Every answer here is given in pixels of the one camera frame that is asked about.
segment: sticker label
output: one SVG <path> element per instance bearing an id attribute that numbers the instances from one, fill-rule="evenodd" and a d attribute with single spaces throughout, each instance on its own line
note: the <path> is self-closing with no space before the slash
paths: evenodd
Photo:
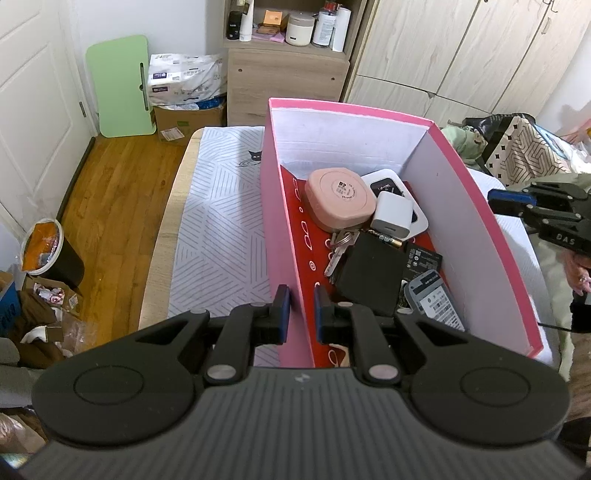
<path id="1" fill-rule="evenodd" d="M 184 138 L 183 133 L 176 127 L 169 128 L 168 130 L 162 130 L 160 133 L 168 142 L 172 142 L 172 140 L 178 140 L 179 138 Z"/>
<path id="2" fill-rule="evenodd" d="M 354 199 L 357 195 L 355 187 L 345 181 L 338 180 L 334 182 L 332 184 L 332 190 L 337 197 L 342 198 L 346 202 Z"/>
<path id="3" fill-rule="evenodd" d="M 425 310 L 425 314 L 430 319 L 441 322 L 448 327 L 461 330 L 462 332 L 466 331 L 443 287 L 437 287 L 423 298 L 420 303 L 423 310 Z"/>
<path id="4" fill-rule="evenodd" d="M 76 305 L 78 305 L 78 295 L 72 295 L 68 303 L 70 304 L 70 310 L 74 310 Z"/>

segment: green board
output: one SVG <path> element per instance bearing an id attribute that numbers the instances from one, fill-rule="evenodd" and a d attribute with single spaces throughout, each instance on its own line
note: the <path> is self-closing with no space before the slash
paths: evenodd
<path id="1" fill-rule="evenodd" d="M 97 43 L 86 50 L 95 84 L 100 133 L 106 137 L 156 131 L 147 97 L 148 39 L 143 35 Z"/>

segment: plastic bag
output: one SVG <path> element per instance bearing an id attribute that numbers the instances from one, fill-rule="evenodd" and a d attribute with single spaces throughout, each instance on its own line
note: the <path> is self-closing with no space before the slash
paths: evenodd
<path id="1" fill-rule="evenodd" d="M 61 327 L 64 332 L 64 341 L 56 344 L 65 356 L 69 356 L 69 352 L 75 355 L 94 347 L 98 331 L 97 324 L 78 320 L 61 310 Z"/>
<path id="2" fill-rule="evenodd" d="M 150 58 L 148 97 L 152 105 L 196 103 L 227 91 L 228 72 L 221 55 L 162 53 Z"/>
<path id="3" fill-rule="evenodd" d="M 0 413 L 0 451 L 2 453 L 35 453 L 45 440 L 16 416 Z"/>
<path id="4" fill-rule="evenodd" d="M 23 271 L 44 267 L 55 253 L 59 241 L 60 233 L 54 222 L 36 224 L 25 248 L 22 259 Z"/>

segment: barcode label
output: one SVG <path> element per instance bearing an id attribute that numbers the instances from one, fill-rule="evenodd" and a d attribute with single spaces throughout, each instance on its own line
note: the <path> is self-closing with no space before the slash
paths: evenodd
<path id="1" fill-rule="evenodd" d="M 423 310 L 425 310 L 425 314 L 430 319 L 441 322 L 448 327 L 461 330 L 462 332 L 466 331 L 443 287 L 437 287 L 423 298 L 420 303 Z"/>

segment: striped pattern sheet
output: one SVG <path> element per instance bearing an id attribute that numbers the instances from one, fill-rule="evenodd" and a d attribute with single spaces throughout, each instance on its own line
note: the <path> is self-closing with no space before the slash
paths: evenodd
<path id="1" fill-rule="evenodd" d="M 262 227 L 263 127 L 208 127 L 178 232 L 168 315 L 202 307 L 227 315 L 272 300 Z M 277 348 L 260 346 L 255 365 L 278 367 Z"/>

